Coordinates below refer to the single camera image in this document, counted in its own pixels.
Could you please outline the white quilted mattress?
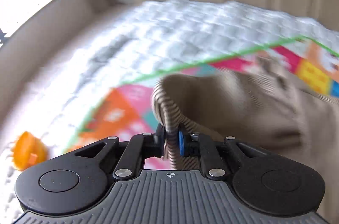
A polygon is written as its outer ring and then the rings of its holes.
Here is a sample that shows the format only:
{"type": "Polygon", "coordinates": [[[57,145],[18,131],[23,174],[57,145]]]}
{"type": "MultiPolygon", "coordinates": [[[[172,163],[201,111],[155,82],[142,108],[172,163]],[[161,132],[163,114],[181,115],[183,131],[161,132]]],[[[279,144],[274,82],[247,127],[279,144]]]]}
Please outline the white quilted mattress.
{"type": "Polygon", "coordinates": [[[188,64],[244,53],[299,35],[338,51],[338,30],[313,18],[229,1],[149,1],[109,11],[59,51],[29,81],[8,114],[1,151],[1,222],[22,209],[13,142],[24,131],[59,156],[110,89],[188,64]]]}

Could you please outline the beige striped knit garment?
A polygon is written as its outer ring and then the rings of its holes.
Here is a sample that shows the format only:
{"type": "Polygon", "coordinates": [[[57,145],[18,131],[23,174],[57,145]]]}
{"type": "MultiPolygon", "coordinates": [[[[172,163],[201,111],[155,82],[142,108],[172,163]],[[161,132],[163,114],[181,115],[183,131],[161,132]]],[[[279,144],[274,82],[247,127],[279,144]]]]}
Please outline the beige striped knit garment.
{"type": "Polygon", "coordinates": [[[234,136],[318,171],[326,184],[319,214],[338,222],[338,99],[316,93],[274,58],[257,58],[247,72],[168,75],[153,88],[151,106],[172,168],[198,165],[179,154],[180,124],[216,141],[234,136]]]}

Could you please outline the orange plastic object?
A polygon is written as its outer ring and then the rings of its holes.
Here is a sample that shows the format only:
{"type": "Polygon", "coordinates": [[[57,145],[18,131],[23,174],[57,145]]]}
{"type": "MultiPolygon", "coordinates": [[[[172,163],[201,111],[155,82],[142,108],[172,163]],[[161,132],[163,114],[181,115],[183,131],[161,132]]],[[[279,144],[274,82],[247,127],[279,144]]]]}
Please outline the orange plastic object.
{"type": "Polygon", "coordinates": [[[15,169],[24,171],[48,159],[48,148],[30,132],[23,132],[11,148],[15,169]]]}

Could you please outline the colourful cartoon patchwork blanket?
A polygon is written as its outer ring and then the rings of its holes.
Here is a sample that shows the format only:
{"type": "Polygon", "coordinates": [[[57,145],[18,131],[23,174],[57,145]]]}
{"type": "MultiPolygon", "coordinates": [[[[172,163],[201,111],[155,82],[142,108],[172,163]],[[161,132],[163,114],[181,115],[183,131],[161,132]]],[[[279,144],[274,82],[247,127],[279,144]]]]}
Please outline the colourful cartoon patchwork blanket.
{"type": "Polygon", "coordinates": [[[113,89],[84,123],[74,150],[115,134],[121,140],[165,127],[174,169],[197,161],[179,156],[179,125],[214,140],[234,136],[319,171],[338,167],[338,54],[298,38],[113,89]]]}

